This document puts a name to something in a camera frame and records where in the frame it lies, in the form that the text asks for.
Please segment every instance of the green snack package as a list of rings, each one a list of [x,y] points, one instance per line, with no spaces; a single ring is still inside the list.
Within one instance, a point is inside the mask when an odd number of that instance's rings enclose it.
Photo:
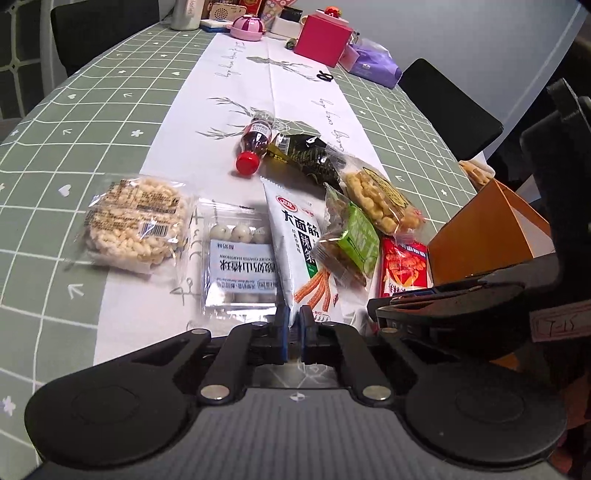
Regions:
[[[343,285],[365,294],[378,262],[378,234],[359,207],[325,186],[327,228],[312,253]]]
[[[337,191],[339,175],[326,155],[326,143],[307,134],[278,134],[267,147],[268,154],[311,177],[318,185],[328,183]]]

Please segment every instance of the red oval logo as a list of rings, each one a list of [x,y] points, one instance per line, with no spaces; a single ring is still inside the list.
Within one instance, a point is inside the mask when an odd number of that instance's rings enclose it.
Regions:
[[[287,208],[290,212],[297,212],[297,207],[288,199],[285,199],[283,197],[277,197],[277,201],[280,204],[282,204],[285,208]]]

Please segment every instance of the pink striped lid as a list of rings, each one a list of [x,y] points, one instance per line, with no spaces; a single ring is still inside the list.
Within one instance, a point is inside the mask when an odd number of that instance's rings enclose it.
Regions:
[[[240,18],[234,20],[232,24],[234,28],[239,30],[244,30],[247,32],[264,32],[264,28],[262,25],[262,21],[260,18],[255,17],[254,15],[243,15]]]

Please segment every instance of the pink dome container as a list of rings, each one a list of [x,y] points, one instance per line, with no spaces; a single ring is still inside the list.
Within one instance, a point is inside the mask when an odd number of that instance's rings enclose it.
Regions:
[[[234,20],[230,27],[230,34],[233,37],[246,41],[259,41],[265,32],[265,27],[260,18],[254,15],[243,15]]]

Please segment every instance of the metal screw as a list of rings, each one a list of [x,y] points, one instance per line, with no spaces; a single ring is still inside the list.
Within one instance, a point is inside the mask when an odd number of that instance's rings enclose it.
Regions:
[[[201,389],[201,396],[209,400],[223,400],[230,394],[230,389],[224,385],[208,385]]]
[[[382,401],[390,398],[390,389],[382,385],[370,385],[363,389],[363,396],[371,400]]]

